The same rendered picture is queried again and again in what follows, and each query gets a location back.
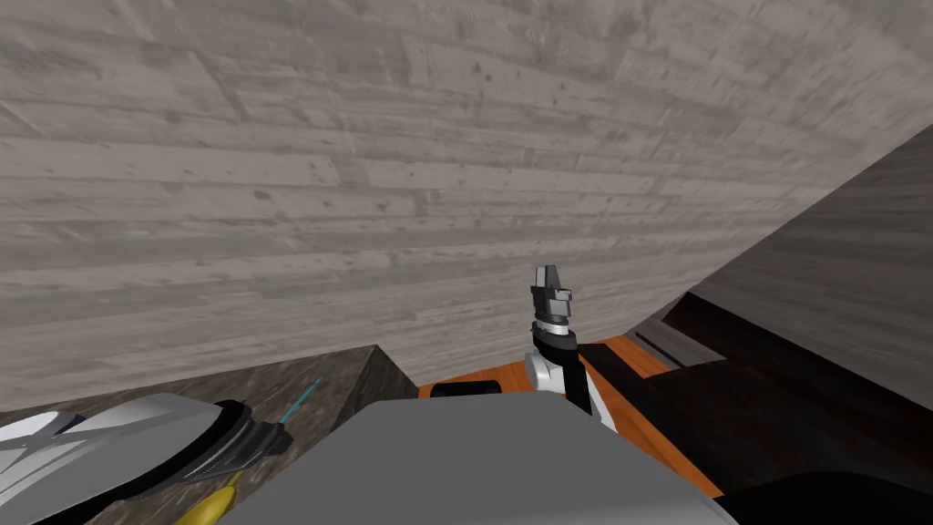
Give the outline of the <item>grey-brown wooden table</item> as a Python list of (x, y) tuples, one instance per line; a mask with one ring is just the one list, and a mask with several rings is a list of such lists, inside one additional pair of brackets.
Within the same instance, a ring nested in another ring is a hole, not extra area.
[(154, 393), (171, 393), (208, 403), (236, 399), (261, 421), (285, 421), (293, 443), (280, 456), (245, 470), (235, 483), (242, 502), (281, 474), (323, 438), (367, 405), (416, 398), (418, 387), (376, 345), (141, 386), (99, 396), (0, 411), (0, 426), (50, 410), (86, 417)]

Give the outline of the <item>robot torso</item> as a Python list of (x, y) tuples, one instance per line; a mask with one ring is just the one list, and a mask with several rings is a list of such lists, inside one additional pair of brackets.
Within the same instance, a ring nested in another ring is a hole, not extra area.
[(737, 525), (565, 398), (374, 403), (217, 525)]

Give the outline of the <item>teal thin stick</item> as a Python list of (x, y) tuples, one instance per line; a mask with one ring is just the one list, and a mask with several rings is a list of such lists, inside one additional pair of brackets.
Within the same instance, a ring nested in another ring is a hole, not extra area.
[(314, 392), (316, 387), (320, 385), (323, 381), (322, 376), (316, 377), (311, 384), (309, 384), (302, 392), (302, 394), (294, 401), (292, 405), (289, 406), (288, 410), (282, 415), (278, 423), (285, 425), (290, 416), (292, 416), (296, 410), (302, 405), (302, 403)]

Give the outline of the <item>dark brown cabinet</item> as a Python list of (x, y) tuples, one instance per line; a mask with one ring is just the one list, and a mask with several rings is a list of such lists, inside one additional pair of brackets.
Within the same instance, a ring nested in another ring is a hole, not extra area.
[(843, 471), (933, 494), (932, 410), (692, 293), (662, 323), (717, 359), (643, 377), (580, 354), (721, 491)]

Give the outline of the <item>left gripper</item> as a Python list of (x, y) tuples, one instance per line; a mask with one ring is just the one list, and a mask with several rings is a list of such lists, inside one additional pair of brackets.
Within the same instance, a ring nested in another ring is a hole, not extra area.
[(251, 429), (244, 451), (247, 459), (280, 456), (293, 443), (283, 423), (258, 422)]

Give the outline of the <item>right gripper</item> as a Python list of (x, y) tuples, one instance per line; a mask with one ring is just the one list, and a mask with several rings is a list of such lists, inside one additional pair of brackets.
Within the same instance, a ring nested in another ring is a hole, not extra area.
[(537, 320), (554, 325), (568, 325), (571, 291), (561, 289), (556, 265), (536, 269), (535, 286), (530, 288)]

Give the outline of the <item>yellow rounded object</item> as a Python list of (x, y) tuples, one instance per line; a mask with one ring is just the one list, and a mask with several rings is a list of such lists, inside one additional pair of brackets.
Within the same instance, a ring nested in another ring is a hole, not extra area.
[(220, 489), (213, 491), (205, 499), (187, 511), (174, 525), (216, 525), (235, 503), (237, 498), (236, 482), (242, 472), (236, 472)]

